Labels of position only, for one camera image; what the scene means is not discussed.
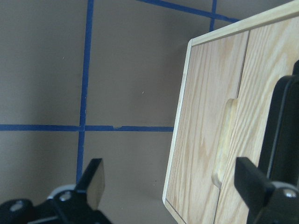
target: gray floor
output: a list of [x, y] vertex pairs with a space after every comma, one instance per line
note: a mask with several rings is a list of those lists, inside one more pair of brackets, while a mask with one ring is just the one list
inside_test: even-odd
[[[212, 0], [168, 0], [211, 11]], [[243, 19], [287, 0], [218, 1]], [[0, 124], [74, 125], [87, 1], [0, 2]], [[87, 125], [173, 126], [188, 41], [210, 19], [136, 0], [95, 0]], [[215, 21], [215, 28], [228, 25]], [[104, 159], [100, 209], [114, 223], [175, 223], [162, 203], [172, 133], [86, 132], [84, 167]], [[0, 203], [42, 202], [74, 183], [77, 132], [0, 132]]]

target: black object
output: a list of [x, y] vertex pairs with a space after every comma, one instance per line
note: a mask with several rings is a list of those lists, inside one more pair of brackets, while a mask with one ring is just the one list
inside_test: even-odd
[[299, 223], [299, 195], [284, 193], [298, 192], [298, 184], [299, 61], [274, 88], [258, 169], [247, 158], [236, 160], [235, 187], [249, 207], [247, 224]]
[[74, 189], [57, 192], [36, 207], [27, 199], [0, 205], [0, 224], [111, 224], [96, 210], [103, 190], [102, 159], [92, 159]]

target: wooden cabinet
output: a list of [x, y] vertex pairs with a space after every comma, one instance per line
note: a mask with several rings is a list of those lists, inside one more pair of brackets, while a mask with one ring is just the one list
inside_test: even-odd
[[258, 163], [276, 82], [299, 60], [294, 1], [189, 42], [163, 201], [182, 224], [245, 224], [235, 159]]

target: silver screw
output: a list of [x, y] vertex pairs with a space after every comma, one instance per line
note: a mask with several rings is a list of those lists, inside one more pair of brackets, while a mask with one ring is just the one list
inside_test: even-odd
[[70, 198], [71, 198], [71, 192], [66, 191], [59, 197], [59, 200], [62, 202], [65, 202], [65, 201], [69, 200]]
[[286, 197], [290, 197], [290, 198], [297, 197], [296, 192], [293, 191], [292, 189], [284, 189], [284, 194]]
[[13, 204], [11, 207], [10, 207], [10, 211], [14, 212], [14, 211], [17, 211], [19, 209], [21, 209], [23, 207], [23, 202], [22, 201], [16, 201], [15, 204]]

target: blue tape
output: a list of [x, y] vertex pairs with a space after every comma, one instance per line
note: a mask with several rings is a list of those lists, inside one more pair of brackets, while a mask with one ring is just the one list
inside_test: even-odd
[[81, 178], [82, 167], [83, 167], [84, 138], [85, 138], [85, 124], [86, 124], [86, 103], [87, 103], [87, 90], [88, 90], [88, 72], [89, 72], [90, 49], [91, 49], [92, 28], [93, 28], [93, 4], [94, 4], [94, 0], [88, 0], [87, 15], [86, 15], [86, 28], [85, 28], [85, 43], [84, 43], [80, 122], [79, 122], [81, 131], [79, 132], [79, 139], [78, 139], [76, 182], [78, 182]]
[[64, 125], [0, 125], [0, 131], [78, 132], [78, 126]]
[[173, 127], [146, 127], [146, 126], [121, 126], [121, 127], [113, 127], [113, 126], [105, 126], [105, 125], [95, 125], [85, 126], [86, 131], [91, 132], [173, 132]]
[[[217, 0], [213, 0], [212, 13], [214, 13], [214, 14], [216, 13], [216, 8], [217, 8]], [[214, 25], [215, 25], [215, 19], [211, 18], [209, 32], [214, 30]]]
[[174, 3], [170, 3], [170, 2], [162, 1], [162, 0], [137, 0], [137, 1], [145, 2], [145, 3], [149, 3], [152, 5], [161, 6], [161, 7], [165, 7], [165, 8], [171, 8], [171, 9], [175, 9], [178, 11], [191, 13], [191, 14], [195, 14], [195, 15], [201, 15], [201, 16], [205, 16], [205, 17], [209, 17], [209, 18], [214, 18], [217, 20], [224, 20], [224, 21], [228, 21], [228, 22], [238, 22], [239, 21], [238, 19], [235, 19], [235, 18], [229, 18], [229, 17], [223, 16], [220, 14], [211, 13], [211, 12], [207, 12], [207, 11], [203, 11], [203, 10], [199, 10], [199, 9], [195, 9], [195, 8], [190, 8], [190, 7], [186, 7], [186, 6], [181, 6], [178, 4], [174, 4]]

